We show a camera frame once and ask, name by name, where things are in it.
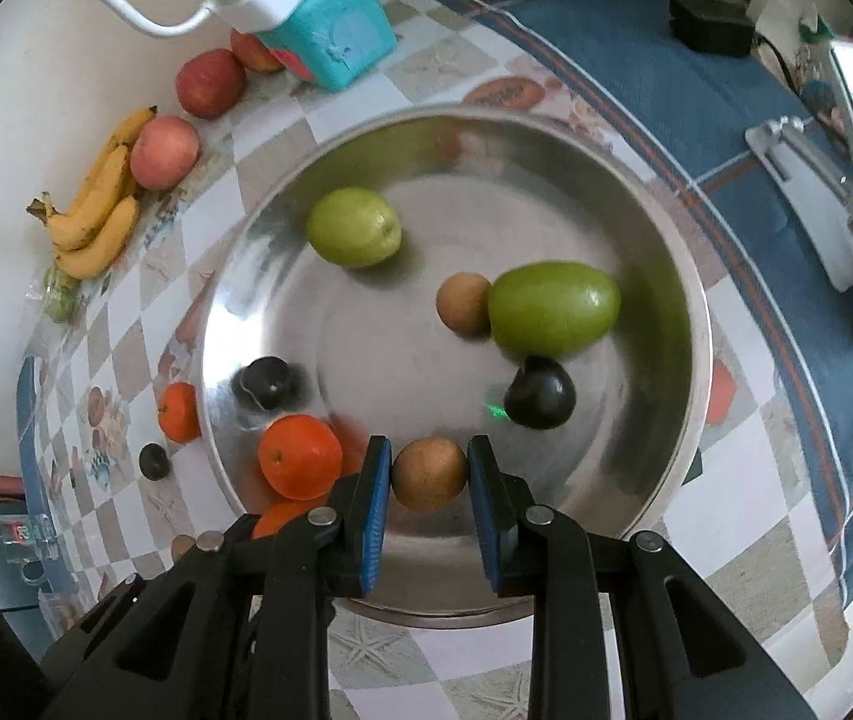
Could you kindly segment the red apple right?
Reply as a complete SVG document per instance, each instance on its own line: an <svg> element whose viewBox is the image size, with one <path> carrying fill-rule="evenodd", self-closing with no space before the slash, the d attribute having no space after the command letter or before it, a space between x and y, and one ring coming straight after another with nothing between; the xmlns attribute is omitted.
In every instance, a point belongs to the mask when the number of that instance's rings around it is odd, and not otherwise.
<svg viewBox="0 0 853 720"><path fill-rule="evenodd" d="M253 73L278 73L285 70L282 62L267 49L255 34L246 34L236 29L230 31L230 50L246 70Z"/></svg>

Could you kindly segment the clear bag of green fruits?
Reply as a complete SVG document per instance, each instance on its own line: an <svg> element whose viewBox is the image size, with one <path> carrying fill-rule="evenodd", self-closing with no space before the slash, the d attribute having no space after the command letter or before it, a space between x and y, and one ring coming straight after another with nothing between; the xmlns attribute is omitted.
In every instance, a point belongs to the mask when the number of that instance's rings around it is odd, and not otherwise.
<svg viewBox="0 0 853 720"><path fill-rule="evenodd" d="M82 282L71 277L59 265L51 265L41 281L43 309L54 323L67 323L74 317Z"/></svg>

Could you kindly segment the bottom yellow banana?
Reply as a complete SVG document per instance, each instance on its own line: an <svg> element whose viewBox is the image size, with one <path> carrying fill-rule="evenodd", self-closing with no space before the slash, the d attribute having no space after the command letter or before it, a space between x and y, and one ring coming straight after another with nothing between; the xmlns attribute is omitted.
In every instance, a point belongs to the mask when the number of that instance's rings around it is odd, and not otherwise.
<svg viewBox="0 0 853 720"><path fill-rule="evenodd" d="M90 244L77 250L56 250L54 263L75 280L93 280L119 257L139 221L140 205L134 195L122 199L109 213Z"/></svg>

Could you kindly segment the teal plastic box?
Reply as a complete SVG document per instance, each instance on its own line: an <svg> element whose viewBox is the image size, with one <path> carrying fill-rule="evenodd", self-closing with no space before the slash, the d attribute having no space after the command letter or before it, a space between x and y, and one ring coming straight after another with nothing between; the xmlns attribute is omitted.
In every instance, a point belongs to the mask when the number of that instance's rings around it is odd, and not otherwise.
<svg viewBox="0 0 853 720"><path fill-rule="evenodd" d="M397 47L379 0L303 0L256 37L298 80L328 91L350 86Z"/></svg>

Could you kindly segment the middle yellow banana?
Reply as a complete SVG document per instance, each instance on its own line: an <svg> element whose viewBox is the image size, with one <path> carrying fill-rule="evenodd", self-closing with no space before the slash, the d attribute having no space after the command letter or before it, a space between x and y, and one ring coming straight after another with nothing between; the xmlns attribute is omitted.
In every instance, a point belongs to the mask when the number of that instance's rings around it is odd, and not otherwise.
<svg viewBox="0 0 853 720"><path fill-rule="evenodd" d="M74 210L65 213L57 211L47 193L26 207L28 215L44 224L49 239L57 249L82 249L100 232L107 216L111 215L114 206L124 197L129 174L129 153L127 145L118 145L109 153Z"/></svg>

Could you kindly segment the large green mango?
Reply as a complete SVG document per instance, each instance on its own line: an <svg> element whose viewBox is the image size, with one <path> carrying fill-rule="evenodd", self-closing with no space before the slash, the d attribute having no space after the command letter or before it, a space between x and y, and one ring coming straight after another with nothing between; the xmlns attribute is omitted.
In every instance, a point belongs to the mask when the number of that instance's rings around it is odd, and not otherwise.
<svg viewBox="0 0 853 720"><path fill-rule="evenodd" d="M546 260L500 275L486 309L493 341L508 355L565 359L614 328L620 288L594 266Z"/></svg>

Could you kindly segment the checkered printed tablecloth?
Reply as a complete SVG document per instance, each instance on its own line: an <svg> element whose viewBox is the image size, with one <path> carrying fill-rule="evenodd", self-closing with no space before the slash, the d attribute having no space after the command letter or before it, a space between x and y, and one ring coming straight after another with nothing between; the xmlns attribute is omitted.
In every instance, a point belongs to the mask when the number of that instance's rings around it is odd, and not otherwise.
<svg viewBox="0 0 853 720"><path fill-rule="evenodd" d="M539 114L609 151L671 213L705 284L716 364L700 452L657 529L705 571L796 688L822 702L848 646L842 587L786 358L753 309L744 250L664 146L552 41L472 0L381 2L399 36L391 65L334 96L282 78L254 82L235 112L203 129L205 156L186 184L148 203L116 265L80 289L72 317L23 364L26 499L49 514L59 544L43 610L56 621L80 616L121 580L170 567L178 536L225 517L197 445L176 447L161 481L136 465L160 433L161 390L196 367L210 280L264 182L375 110L399 109L402 85L438 67L433 101L491 99L497 82L535 89Z"/></svg>

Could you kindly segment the glass mug with logo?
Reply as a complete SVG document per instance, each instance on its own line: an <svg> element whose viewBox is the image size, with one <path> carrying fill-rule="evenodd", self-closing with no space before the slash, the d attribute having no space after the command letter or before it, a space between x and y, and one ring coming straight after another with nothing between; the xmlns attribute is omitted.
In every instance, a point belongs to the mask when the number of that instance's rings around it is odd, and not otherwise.
<svg viewBox="0 0 853 720"><path fill-rule="evenodd" d="M47 564L59 559L56 528L46 514L0 515L0 546L5 561L17 566L23 582L35 589L46 583Z"/></svg>

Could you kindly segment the steel round basin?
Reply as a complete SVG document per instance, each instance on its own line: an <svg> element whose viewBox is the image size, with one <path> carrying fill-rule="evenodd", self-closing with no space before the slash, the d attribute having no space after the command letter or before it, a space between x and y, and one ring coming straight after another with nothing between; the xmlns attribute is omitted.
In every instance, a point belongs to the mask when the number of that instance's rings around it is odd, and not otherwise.
<svg viewBox="0 0 853 720"><path fill-rule="evenodd" d="M316 254L311 208L345 187L373 190L397 211L394 257L350 270ZM568 362L578 394L570 421L532 431L501 408L513 359L449 332L435 296L459 271L495 278L543 260L605 271L621 310L607 337ZM351 461L371 436L406 445L483 434L540 504L627 538L662 517L692 465L713 339L689 247L614 156L540 115L426 106L352 128L299 161L218 271L199 335L197 403L210 463L240 514L269 502L256 450L274 411L235 388L260 356L295 369L292 410L327 422Z"/></svg>

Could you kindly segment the pink apple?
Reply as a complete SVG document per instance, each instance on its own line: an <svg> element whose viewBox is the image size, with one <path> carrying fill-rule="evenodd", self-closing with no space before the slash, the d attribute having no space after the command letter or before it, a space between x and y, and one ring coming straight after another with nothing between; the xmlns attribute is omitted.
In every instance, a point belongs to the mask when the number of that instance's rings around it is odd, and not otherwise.
<svg viewBox="0 0 853 720"><path fill-rule="evenodd" d="M140 132L130 153L130 171L143 188L163 192L191 172L199 153L196 127L176 115L161 115Z"/></svg>

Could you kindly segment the green jujube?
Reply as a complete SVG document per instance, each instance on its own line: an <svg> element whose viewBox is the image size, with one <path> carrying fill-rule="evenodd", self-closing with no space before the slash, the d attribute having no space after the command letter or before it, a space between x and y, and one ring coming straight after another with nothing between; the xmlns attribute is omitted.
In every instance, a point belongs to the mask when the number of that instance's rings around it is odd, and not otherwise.
<svg viewBox="0 0 853 720"><path fill-rule="evenodd" d="M379 265L399 252L402 223L379 193L337 188L311 208L306 238L321 259L358 270Z"/></svg>

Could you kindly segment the orange tangerine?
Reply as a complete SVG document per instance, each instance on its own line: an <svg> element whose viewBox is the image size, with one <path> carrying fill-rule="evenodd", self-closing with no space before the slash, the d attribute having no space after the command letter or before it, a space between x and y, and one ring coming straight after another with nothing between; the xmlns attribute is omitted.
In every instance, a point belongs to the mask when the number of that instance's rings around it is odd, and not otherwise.
<svg viewBox="0 0 853 720"><path fill-rule="evenodd" d="M189 444L200 436L196 389L189 382L170 383L161 394L158 426L176 444Z"/></svg>
<svg viewBox="0 0 853 720"><path fill-rule="evenodd" d="M271 505L264 514L259 517L254 525L252 539L269 538L277 535L287 523L293 522L295 518L307 514L317 507L328 502L326 496L316 497L311 500L280 500Z"/></svg>
<svg viewBox="0 0 853 720"><path fill-rule="evenodd" d="M257 461L277 494L311 500L328 494L342 475L344 449L325 422L289 415L272 422L260 436Z"/></svg>

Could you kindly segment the top yellow banana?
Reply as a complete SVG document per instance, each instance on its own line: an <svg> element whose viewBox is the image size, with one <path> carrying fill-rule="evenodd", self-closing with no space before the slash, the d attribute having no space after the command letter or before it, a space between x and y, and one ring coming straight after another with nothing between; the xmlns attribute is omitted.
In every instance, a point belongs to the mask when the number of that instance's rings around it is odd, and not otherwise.
<svg viewBox="0 0 853 720"><path fill-rule="evenodd" d="M111 156L114 149L121 145L132 146L136 143L140 132L142 132L142 128L145 127L145 125L147 125L155 115L157 115L157 112L157 106L142 107L142 109L134 110L132 114L125 117L124 121L120 121L118 123L118 126L114 128L114 132L109 135L109 138L107 138L106 142L104 142L104 145L101 147L100 153L96 156L96 160L91 163L88 171L86 171L86 176L83 177L79 190L75 193L74 200L72 200L72 203L68 205L68 213L72 213L72 211L77 210L80 203L85 200L86 195L88 195L91 187L93 187L93 182L95 182L96 177L100 175L103 166L106 164L107 158Z"/></svg>

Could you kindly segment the red apple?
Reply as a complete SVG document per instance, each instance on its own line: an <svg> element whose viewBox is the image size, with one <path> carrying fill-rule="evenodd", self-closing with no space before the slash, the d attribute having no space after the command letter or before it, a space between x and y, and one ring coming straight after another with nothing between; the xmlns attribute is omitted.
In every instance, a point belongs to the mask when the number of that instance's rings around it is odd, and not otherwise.
<svg viewBox="0 0 853 720"><path fill-rule="evenodd" d="M230 31L230 50L246 70L253 73L278 73L285 70L282 62L267 49L255 34L246 34L236 29Z"/></svg>
<svg viewBox="0 0 853 720"><path fill-rule="evenodd" d="M239 103L246 89L246 71L228 49L209 50L182 66L175 88L187 114L211 121Z"/></svg>

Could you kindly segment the dark plum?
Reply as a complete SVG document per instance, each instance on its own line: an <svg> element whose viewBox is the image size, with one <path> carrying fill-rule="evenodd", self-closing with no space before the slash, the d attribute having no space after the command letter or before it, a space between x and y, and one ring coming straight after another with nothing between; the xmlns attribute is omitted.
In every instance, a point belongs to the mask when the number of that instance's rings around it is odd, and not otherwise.
<svg viewBox="0 0 853 720"><path fill-rule="evenodd" d="M519 426L547 431L565 424L575 411L576 387L552 358L527 356L503 398L503 408Z"/></svg>
<svg viewBox="0 0 853 720"><path fill-rule="evenodd" d="M139 454L139 468L148 481L160 481L171 473L171 460L163 445L145 444Z"/></svg>
<svg viewBox="0 0 853 720"><path fill-rule="evenodd" d="M235 388L241 397L272 411L289 405L298 390L295 369L277 356L260 356L236 374Z"/></svg>

